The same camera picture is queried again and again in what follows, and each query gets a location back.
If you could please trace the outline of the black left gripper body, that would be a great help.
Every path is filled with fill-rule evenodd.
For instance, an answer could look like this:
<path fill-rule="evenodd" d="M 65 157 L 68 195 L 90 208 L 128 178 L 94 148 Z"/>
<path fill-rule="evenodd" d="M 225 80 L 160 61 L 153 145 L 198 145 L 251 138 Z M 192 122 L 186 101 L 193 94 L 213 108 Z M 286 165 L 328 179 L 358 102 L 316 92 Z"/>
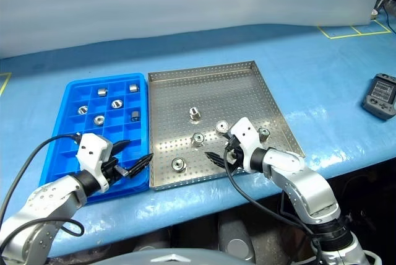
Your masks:
<path fill-rule="evenodd" d="M 119 166 L 119 160 L 116 157 L 110 157 L 107 162 L 102 163 L 101 172 L 106 178 L 109 186 L 114 185 L 128 174 L 125 168 Z"/>

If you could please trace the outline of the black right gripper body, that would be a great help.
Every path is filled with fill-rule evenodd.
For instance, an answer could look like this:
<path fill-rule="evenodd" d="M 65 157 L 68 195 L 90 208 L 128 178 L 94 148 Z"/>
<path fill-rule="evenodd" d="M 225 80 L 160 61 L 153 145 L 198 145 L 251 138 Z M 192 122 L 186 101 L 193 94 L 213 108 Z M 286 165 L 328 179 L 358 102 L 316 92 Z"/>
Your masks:
<path fill-rule="evenodd" d="M 225 152 L 226 157 L 224 161 L 227 162 L 230 172 L 243 169 L 244 154 L 240 147 L 240 142 L 236 137 L 230 137 L 226 144 Z"/>

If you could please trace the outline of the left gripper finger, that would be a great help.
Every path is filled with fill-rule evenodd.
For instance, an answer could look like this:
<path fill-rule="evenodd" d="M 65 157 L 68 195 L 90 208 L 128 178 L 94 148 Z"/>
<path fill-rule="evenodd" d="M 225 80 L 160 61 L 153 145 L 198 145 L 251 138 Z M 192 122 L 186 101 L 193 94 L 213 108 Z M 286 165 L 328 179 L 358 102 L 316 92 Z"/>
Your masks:
<path fill-rule="evenodd" d="M 126 140 L 121 140 L 118 142 L 115 142 L 113 144 L 110 157 L 115 157 L 119 153 L 121 153 L 129 144 L 131 143 L 131 140 L 126 139 Z"/>
<path fill-rule="evenodd" d="M 141 157 L 135 164 L 133 167 L 131 167 L 130 169 L 127 170 L 126 176 L 128 178 L 132 178 L 135 177 L 136 175 L 138 175 L 141 171 L 143 171 L 147 166 L 149 166 L 150 162 L 153 159 L 154 154 L 150 153 L 147 154 L 143 157 Z"/>

